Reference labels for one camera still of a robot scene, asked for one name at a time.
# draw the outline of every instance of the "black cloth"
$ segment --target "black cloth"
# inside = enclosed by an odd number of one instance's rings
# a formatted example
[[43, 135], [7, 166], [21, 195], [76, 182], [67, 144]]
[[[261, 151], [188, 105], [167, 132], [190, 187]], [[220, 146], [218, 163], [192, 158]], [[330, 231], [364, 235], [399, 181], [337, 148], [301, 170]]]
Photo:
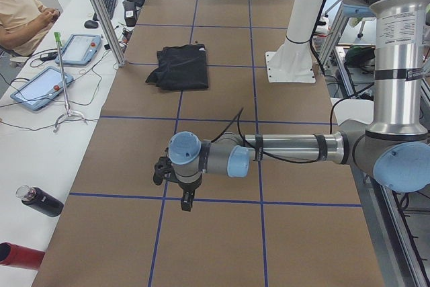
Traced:
[[207, 89], [208, 68], [203, 44], [164, 47], [157, 51], [159, 67], [146, 79], [164, 90]]

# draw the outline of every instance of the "black keyboard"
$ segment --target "black keyboard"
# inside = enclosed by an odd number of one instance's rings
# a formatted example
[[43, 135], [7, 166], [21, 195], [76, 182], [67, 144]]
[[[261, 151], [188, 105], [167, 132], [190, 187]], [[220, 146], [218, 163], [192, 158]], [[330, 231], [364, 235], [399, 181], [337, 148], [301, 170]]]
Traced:
[[[109, 14], [109, 18], [112, 19], [114, 16], [117, 0], [103, 0], [103, 2], [105, 3], [107, 13]], [[96, 13], [94, 13], [93, 20], [98, 20]]]

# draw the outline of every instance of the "computer mouse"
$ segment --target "computer mouse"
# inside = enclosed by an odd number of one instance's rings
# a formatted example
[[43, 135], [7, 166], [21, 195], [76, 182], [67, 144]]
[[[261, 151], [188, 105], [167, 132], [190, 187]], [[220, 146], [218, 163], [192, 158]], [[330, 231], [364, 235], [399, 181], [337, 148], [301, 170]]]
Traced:
[[85, 24], [83, 24], [83, 27], [85, 28], [97, 28], [99, 27], [99, 23], [93, 21], [93, 20], [87, 20]]

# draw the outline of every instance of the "gray floor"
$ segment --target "gray floor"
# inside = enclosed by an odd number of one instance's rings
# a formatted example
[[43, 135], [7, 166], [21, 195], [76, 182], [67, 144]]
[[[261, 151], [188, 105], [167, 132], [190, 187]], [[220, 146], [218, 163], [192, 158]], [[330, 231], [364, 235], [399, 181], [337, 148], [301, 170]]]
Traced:
[[[7, 53], [0, 54], [0, 74], [6, 80], [6, 82], [10, 83], [14, 78], [16, 78], [17, 74], [21, 71], [20, 67], [11, 67], [10, 56]], [[6, 84], [5, 80], [0, 76], [0, 97], [3, 97], [3, 94], [6, 92], [9, 87]]]

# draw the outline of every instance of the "white desk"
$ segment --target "white desk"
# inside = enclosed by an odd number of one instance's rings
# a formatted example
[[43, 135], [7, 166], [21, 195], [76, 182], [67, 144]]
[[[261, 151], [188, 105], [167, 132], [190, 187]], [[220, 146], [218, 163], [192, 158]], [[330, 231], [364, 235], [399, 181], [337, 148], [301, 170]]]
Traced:
[[[122, 0], [118, 0], [112, 23], [114, 27], [123, 22]], [[54, 32], [60, 32], [62, 40], [66, 41], [71, 34], [103, 34], [101, 27], [89, 30], [83, 27], [86, 20], [93, 16], [93, 8], [89, 0], [72, 0], [62, 13], [51, 31], [39, 45], [36, 52], [48, 48], [56, 48]], [[122, 26], [116, 29], [117, 35], [122, 33]], [[101, 47], [96, 57], [85, 69], [97, 62], [103, 53]], [[55, 65], [53, 61], [35, 69], [26, 64], [18, 77], [31, 78], [41, 69]], [[65, 68], [76, 79], [82, 68]], [[116, 61], [112, 53], [95, 67], [102, 80], [92, 104], [78, 106], [71, 104], [72, 109], [82, 112], [87, 119], [97, 119], [100, 109], [105, 102], [116, 74]], [[99, 77], [89, 72], [69, 87], [70, 100], [79, 103], [90, 101], [97, 86]], [[10, 94], [14, 89], [9, 88], [0, 99], [0, 106], [13, 103]], [[54, 124], [55, 120], [65, 112], [64, 103], [51, 103], [39, 112], [31, 112], [20, 105], [0, 108], [0, 118], [9, 124], [39, 128]], [[0, 243], [10, 242], [25, 247], [45, 251], [57, 218], [49, 218], [27, 206], [15, 197], [15, 191], [21, 185], [37, 186], [49, 194], [65, 202], [71, 185], [75, 179], [88, 142], [94, 131], [96, 122], [82, 121], [61, 124], [59, 131], [53, 133], [53, 128], [31, 132], [0, 124]], [[31, 286], [36, 271], [23, 270], [0, 265], [0, 286], [26, 287]]]

